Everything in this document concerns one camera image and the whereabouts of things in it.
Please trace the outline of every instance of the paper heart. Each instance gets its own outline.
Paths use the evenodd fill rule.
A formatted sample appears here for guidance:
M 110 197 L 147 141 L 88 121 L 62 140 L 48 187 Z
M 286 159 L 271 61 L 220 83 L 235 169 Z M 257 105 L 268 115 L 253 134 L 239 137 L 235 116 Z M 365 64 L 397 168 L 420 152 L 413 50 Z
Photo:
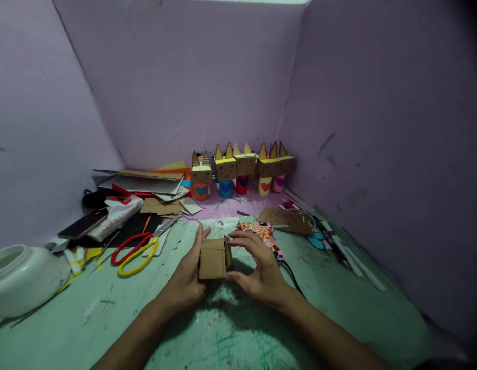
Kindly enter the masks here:
M 270 186 L 271 186 L 271 183 L 270 183 L 270 182 L 269 182 L 269 183 L 263 182 L 263 183 L 260 185 L 260 187 L 262 188 L 262 190 L 264 190 L 265 192 L 266 192 L 267 190 L 269 190 L 269 187 L 270 187 Z
M 197 192 L 197 194 L 199 194 L 200 196 L 204 196 L 204 195 L 206 195 L 206 193 L 207 193 L 207 187 L 202 187 L 202 188 L 196 187 L 196 192 Z
M 229 192 L 231 189 L 232 189 L 232 182 L 230 181 L 230 183 L 228 184 L 223 184 L 222 182 L 219 184 L 219 189 L 223 192 L 223 193 L 227 193 Z
M 281 188 L 284 185 L 284 177 L 276 177 L 276 183 Z
M 249 183 L 249 177 L 240 177 L 238 179 L 238 182 L 240 183 L 240 185 L 242 185 L 244 188 L 247 186 L 247 184 Z

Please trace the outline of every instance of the red scissors handle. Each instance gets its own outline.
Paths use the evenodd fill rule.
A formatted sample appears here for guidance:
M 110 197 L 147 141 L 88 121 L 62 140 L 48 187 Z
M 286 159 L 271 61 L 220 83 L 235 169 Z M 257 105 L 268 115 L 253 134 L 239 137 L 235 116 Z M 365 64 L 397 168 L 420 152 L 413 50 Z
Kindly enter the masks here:
M 120 261 L 115 261 L 115 259 L 117 258 L 117 255 L 122 250 L 122 248 L 124 248 L 127 245 L 127 243 L 130 243 L 130 242 L 132 242 L 132 240 L 136 240 L 136 239 L 139 239 L 139 238 L 143 238 L 143 239 L 139 242 L 139 244 L 137 244 L 134 247 L 134 249 L 132 249 L 130 251 L 130 253 L 128 253 L 126 256 L 124 256 Z M 141 248 L 143 245 L 146 245 L 147 242 L 151 238 L 152 238 L 151 233 L 144 233 L 144 234 L 134 235 L 134 236 L 130 237 L 129 239 L 124 241 L 122 244 L 120 244 L 117 247 L 117 249 L 115 250 L 115 252 L 113 252 L 113 254 L 111 255 L 111 264 L 114 265 L 114 266 L 120 265 L 122 262 L 124 262 L 126 259 L 128 259 L 130 256 L 132 256 L 134 253 L 136 253 L 139 250 L 139 248 Z

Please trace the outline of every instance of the paint stain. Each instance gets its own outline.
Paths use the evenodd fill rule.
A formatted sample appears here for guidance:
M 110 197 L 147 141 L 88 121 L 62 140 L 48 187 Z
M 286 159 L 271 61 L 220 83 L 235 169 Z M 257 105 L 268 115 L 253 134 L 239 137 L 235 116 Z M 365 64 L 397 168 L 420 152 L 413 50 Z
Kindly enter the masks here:
M 336 133 L 332 133 L 327 137 L 327 139 L 320 146 L 319 154 L 322 154 L 322 152 L 327 147 L 327 145 L 331 142 L 331 140 L 334 138 L 334 136 L 336 136 Z
M 337 164 L 336 164 L 336 162 L 334 161 L 334 159 L 333 159 L 331 156 L 327 157 L 327 160 L 328 160 L 330 163 L 332 163 L 332 165 L 333 165 L 334 167 L 337 168 Z
M 359 200 L 362 200 L 366 196 L 367 196 L 367 190 L 365 190 L 365 188 L 362 188 L 362 187 L 357 187 L 353 191 L 353 193 L 351 194 L 348 200 L 350 204 L 355 204 L 356 202 L 358 202 Z

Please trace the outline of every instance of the hand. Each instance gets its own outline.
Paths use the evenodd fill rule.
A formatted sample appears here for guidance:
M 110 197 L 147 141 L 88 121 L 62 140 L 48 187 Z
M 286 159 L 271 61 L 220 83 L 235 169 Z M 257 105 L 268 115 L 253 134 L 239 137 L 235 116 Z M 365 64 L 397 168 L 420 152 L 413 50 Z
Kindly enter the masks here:
M 199 224 L 192 248 L 180 260 L 170 280 L 157 297 L 165 305 L 169 305 L 173 312 L 191 308 L 204 296 L 206 286 L 197 278 L 197 263 L 201 255 L 202 242 L 209 233 L 211 228 L 203 231 L 202 224 Z
M 249 276 L 231 271 L 226 274 L 226 278 L 235 282 L 251 298 L 271 308 L 280 309 L 294 295 L 295 289 L 284 279 L 274 254 L 261 238 L 252 232 L 234 231 L 229 237 L 233 240 L 228 244 L 245 247 L 254 258 L 257 267 Z

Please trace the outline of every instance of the scissors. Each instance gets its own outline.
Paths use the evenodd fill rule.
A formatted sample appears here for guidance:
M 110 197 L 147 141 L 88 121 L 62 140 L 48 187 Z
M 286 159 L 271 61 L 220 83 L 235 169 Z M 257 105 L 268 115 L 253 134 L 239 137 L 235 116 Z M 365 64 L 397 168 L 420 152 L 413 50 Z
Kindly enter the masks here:
M 126 241 L 124 241 L 122 244 L 120 244 L 113 255 L 111 256 L 111 264 L 114 266 L 119 266 L 119 269 L 117 271 L 118 275 L 121 278 L 128 278 L 130 276 L 134 276 L 135 274 L 139 273 L 144 267 L 147 266 L 147 264 L 151 261 L 152 256 L 154 256 L 156 249 L 158 248 L 158 237 L 163 234 L 166 230 L 168 230 L 175 222 L 178 221 L 178 219 L 182 216 L 180 213 L 178 216 L 175 216 L 172 218 L 170 221 L 162 225 L 161 227 L 157 228 L 153 234 L 147 232 L 144 234 L 138 234 L 130 237 Z M 143 238 L 135 247 L 132 249 L 125 257 L 120 259 L 119 261 L 116 261 L 117 255 L 119 252 L 124 248 L 127 243 L 131 242 L 132 240 Z M 152 247 L 151 253 L 149 254 L 148 258 L 143 262 L 141 266 L 139 266 L 137 269 L 124 272 L 124 267 L 127 265 L 130 261 L 135 259 L 137 256 L 139 256 L 142 252 L 144 252 L 146 249 Z

